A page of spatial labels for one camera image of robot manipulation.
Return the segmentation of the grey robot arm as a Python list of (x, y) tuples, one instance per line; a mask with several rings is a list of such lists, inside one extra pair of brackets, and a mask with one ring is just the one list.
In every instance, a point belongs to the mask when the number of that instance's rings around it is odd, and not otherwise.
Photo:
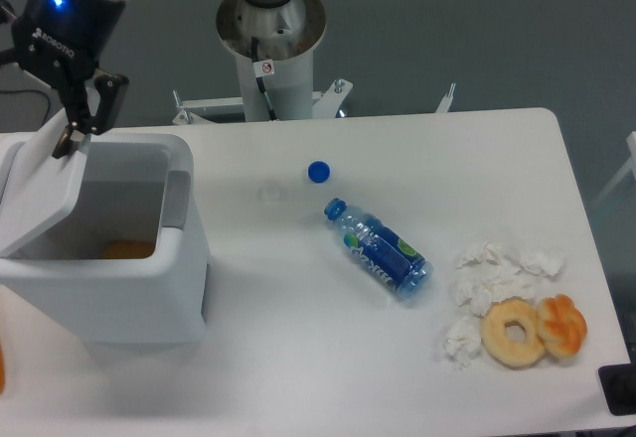
[[(13, 45), (2, 65), (23, 72), (55, 90), (67, 118), (52, 150), (55, 159), (72, 153), (73, 135), (100, 135), (115, 123), (129, 80), (108, 73), (99, 59), (128, 0), (27, 0), (22, 14), (1, 3), (1, 21), (11, 27)], [(265, 10), (292, 0), (245, 0)]]

